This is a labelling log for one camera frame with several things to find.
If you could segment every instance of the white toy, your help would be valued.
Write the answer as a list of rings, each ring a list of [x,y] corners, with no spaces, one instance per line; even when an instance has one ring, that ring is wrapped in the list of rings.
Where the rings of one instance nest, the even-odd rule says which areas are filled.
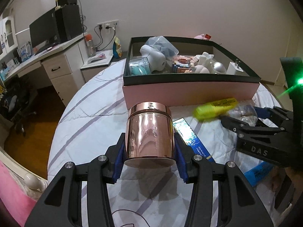
[[[211,60],[213,59],[213,57],[214,57],[213,54],[203,52],[203,54],[200,56],[198,64],[206,67],[209,71],[211,71],[212,69]]]
[[[142,57],[147,57],[149,69],[153,71],[162,71],[165,67],[165,55],[148,45],[143,45],[140,49]]]
[[[190,64],[193,65],[193,66],[196,66],[198,65],[198,61],[199,61],[199,58],[196,58],[196,56],[190,60]]]
[[[209,70],[201,65],[197,65],[197,66],[190,65],[190,69],[192,70],[193,73],[209,73]]]

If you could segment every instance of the plastic bag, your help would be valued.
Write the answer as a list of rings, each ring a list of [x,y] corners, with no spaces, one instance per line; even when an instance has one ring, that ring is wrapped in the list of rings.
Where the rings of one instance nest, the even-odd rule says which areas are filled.
[[[145,44],[164,54],[168,60],[172,60],[179,53],[175,46],[163,36],[150,37]]]
[[[228,111],[228,114],[237,120],[244,121],[250,126],[255,126],[258,120],[256,110],[252,105],[239,103],[235,108]]]

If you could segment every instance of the figurine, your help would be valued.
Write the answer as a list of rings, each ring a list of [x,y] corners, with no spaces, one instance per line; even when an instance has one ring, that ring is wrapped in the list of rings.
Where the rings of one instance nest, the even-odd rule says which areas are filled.
[[[209,73],[209,70],[202,65],[197,65],[197,66],[190,65],[190,69],[192,70],[193,73]]]
[[[200,56],[198,65],[202,65],[206,67],[209,71],[212,69],[211,60],[214,57],[213,54],[209,54],[207,52],[203,52],[203,54]]]
[[[199,58],[196,58],[196,56],[195,56],[190,60],[190,64],[193,66],[196,66],[196,65],[198,65],[198,61],[199,61]]]

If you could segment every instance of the blue box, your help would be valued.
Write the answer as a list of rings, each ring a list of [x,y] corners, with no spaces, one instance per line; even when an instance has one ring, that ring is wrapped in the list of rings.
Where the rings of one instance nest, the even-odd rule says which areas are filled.
[[[191,146],[195,154],[200,154],[211,162],[215,162],[208,150],[204,147],[203,143],[193,132],[189,124],[184,118],[173,122],[174,129],[180,134],[183,141]]]

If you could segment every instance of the silver ball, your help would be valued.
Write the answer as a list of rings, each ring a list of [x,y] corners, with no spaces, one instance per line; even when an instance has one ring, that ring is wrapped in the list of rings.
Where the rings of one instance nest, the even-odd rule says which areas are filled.
[[[221,62],[215,62],[213,64],[214,70],[219,74],[226,74],[226,68]]]

